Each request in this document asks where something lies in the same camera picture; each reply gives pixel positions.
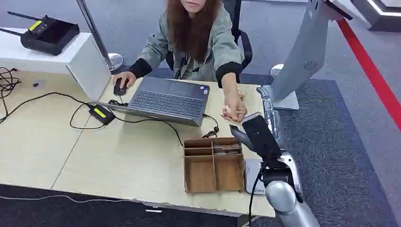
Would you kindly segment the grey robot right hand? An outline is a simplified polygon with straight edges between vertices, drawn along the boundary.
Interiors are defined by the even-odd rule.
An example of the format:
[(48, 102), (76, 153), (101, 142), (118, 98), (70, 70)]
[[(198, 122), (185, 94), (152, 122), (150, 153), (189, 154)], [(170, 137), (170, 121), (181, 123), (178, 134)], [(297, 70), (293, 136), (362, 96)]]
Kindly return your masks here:
[(242, 144), (255, 152), (264, 162), (276, 161), (282, 154), (277, 143), (279, 132), (279, 114), (273, 108), (273, 101), (269, 95), (267, 85), (257, 87), (261, 95), (263, 113), (255, 112), (242, 121), (241, 131), (237, 126), (230, 125), (231, 134)]

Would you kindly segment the person's right hand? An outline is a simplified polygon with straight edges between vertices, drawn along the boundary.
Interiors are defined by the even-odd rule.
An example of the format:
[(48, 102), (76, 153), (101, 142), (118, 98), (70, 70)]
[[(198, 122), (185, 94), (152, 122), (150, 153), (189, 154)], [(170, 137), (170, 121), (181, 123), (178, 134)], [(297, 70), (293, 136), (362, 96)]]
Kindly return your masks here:
[(120, 88), (126, 84), (127, 88), (130, 88), (136, 81), (136, 76), (130, 71), (121, 72), (119, 74), (113, 75), (113, 85), (116, 86), (117, 80), (121, 79)]

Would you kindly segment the person's left hand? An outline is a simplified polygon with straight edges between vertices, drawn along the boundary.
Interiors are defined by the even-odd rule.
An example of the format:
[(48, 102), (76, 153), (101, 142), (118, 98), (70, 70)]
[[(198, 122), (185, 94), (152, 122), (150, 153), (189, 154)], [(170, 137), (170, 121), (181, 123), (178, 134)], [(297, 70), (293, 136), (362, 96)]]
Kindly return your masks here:
[(247, 114), (247, 109), (238, 92), (224, 92), (222, 117), (228, 121), (240, 123)]

